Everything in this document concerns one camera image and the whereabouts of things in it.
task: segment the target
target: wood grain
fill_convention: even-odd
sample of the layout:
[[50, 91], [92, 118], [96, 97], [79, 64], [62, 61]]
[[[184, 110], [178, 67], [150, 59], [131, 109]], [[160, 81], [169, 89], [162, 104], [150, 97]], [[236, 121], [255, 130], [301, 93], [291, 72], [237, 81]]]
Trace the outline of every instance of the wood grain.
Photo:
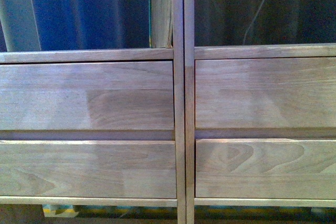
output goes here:
[[172, 0], [174, 34], [174, 116], [176, 146], [177, 221], [186, 223], [184, 127], [184, 27], [183, 0]]
[[198, 129], [336, 127], [336, 58], [196, 61]]
[[176, 199], [0, 196], [0, 204], [177, 207]]
[[197, 206], [258, 206], [258, 207], [336, 207], [336, 200], [195, 198], [195, 205]]
[[0, 141], [0, 195], [176, 198], [174, 141]]
[[172, 63], [0, 66], [0, 130], [173, 130]]
[[336, 199], [336, 141], [196, 141], [197, 198]]
[[186, 222], [194, 223], [195, 194], [195, 3], [184, 0]]
[[146, 48], [0, 53], [0, 63], [46, 63], [168, 59], [173, 59], [172, 49]]
[[45, 224], [42, 205], [0, 205], [0, 224]]
[[197, 47], [196, 60], [336, 56], [336, 44]]

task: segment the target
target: drawer front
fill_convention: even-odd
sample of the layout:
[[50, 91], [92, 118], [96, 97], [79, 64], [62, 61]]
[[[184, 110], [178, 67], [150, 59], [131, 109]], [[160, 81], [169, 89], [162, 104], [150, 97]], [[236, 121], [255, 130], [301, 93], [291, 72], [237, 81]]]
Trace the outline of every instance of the drawer front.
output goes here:
[[336, 199], [336, 140], [196, 141], [196, 197]]
[[0, 195], [176, 198], [174, 141], [0, 141]]
[[0, 66], [0, 130], [172, 130], [170, 61]]
[[197, 129], [336, 127], [336, 58], [197, 60]]

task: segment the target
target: wooden frame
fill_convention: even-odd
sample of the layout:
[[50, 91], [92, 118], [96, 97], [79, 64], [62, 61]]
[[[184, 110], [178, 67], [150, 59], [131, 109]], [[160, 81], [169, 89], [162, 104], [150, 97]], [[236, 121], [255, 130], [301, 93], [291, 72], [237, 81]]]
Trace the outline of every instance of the wooden frame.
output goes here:
[[[253, 59], [253, 60], [263, 60], [263, 59], [306, 59], [315, 60], [316, 63], [321, 63], [328, 61], [328, 59], [333, 59], [336, 56], [336, 44], [312, 44], [312, 45], [270, 45], [270, 46], [228, 46], [228, 47], [196, 47], [195, 48], [195, 61], [203, 61], [204, 63], [209, 60], [242, 60], [242, 59]], [[186, 92], [186, 101], [193, 100], [195, 98], [195, 93]], [[195, 115], [193, 111], [186, 111], [186, 120], [188, 118], [190, 121], [195, 120]], [[192, 126], [186, 128], [186, 132], [192, 130]], [[336, 129], [334, 126], [331, 127], [301, 127], [301, 128], [268, 128], [268, 129], [258, 129], [253, 127], [232, 129], [230, 126], [225, 128], [220, 128], [218, 125], [214, 125], [213, 128], [195, 128], [194, 138], [186, 138], [186, 145], [189, 146], [186, 151], [187, 159], [187, 181], [188, 175], [190, 176], [189, 183], [194, 181], [191, 179], [192, 173], [194, 172], [194, 158], [195, 158], [195, 138], [323, 138], [331, 139], [336, 135]], [[194, 205], [207, 206], [207, 205], [231, 205], [231, 206], [293, 206], [293, 207], [335, 207], [336, 199], [267, 199], [267, 198], [197, 198], [194, 196], [194, 191], [187, 191], [187, 204], [188, 202], [194, 202]], [[188, 223], [193, 223], [194, 209], [189, 205], [187, 208], [187, 216], [189, 217]]]
[[66, 63], [88, 63], [93, 64], [105, 62], [144, 62], [160, 61], [164, 64], [172, 63], [173, 73], [170, 78], [174, 81], [171, 97], [174, 104], [174, 126], [170, 124], [162, 129], [110, 129], [85, 132], [72, 128], [59, 131], [27, 131], [20, 129], [16, 131], [6, 129], [0, 132], [2, 140], [174, 140], [176, 156], [176, 198], [154, 199], [154, 198], [99, 198], [99, 197], [27, 197], [27, 196], [0, 196], [1, 204], [15, 204], [16, 209], [25, 208], [20, 204], [75, 204], [75, 205], [119, 205], [119, 206], [157, 206], [177, 207], [178, 224], [185, 224], [185, 135], [184, 135], [184, 43], [183, 43], [183, 0], [173, 0], [173, 49], [120, 49], [120, 50], [80, 50], [80, 51], [51, 51], [51, 52], [7, 52], [0, 54], [0, 67], [13, 65], [31, 64], [55, 64]]
[[334, 127], [211, 129], [195, 128], [195, 61], [230, 59], [321, 58], [335, 57], [336, 43], [307, 45], [194, 47], [194, 0], [184, 0], [185, 15], [185, 119], [186, 119], [186, 204], [187, 223], [194, 223], [194, 206], [300, 206], [335, 207], [336, 200], [326, 199], [256, 199], [256, 198], [195, 198], [196, 138], [334, 138]]

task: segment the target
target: wooden board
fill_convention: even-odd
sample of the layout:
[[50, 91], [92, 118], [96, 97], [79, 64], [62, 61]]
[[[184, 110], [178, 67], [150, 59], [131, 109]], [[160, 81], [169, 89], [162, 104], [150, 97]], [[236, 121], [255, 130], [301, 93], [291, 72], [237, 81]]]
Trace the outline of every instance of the wooden board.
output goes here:
[[0, 195], [176, 198], [174, 141], [0, 141]]
[[177, 207], [176, 199], [0, 196], [0, 204]]
[[173, 130], [165, 62], [0, 66], [0, 130]]
[[186, 223], [194, 223], [195, 198], [195, 3], [184, 0]]
[[197, 198], [336, 199], [336, 140], [196, 141]]
[[172, 0], [174, 35], [174, 116], [176, 146], [177, 220], [186, 223], [183, 0]]
[[336, 207], [334, 199], [195, 198], [196, 206]]
[[0, 53], [0, 63], [88, 62], [168, 59], [173, 59], [173, 50], [162, 48]]
[[336, 44], [197, 47], [196, 60], [336, 56]]
[[196, 61], [196, 128], [336, 127], [336, 58]]

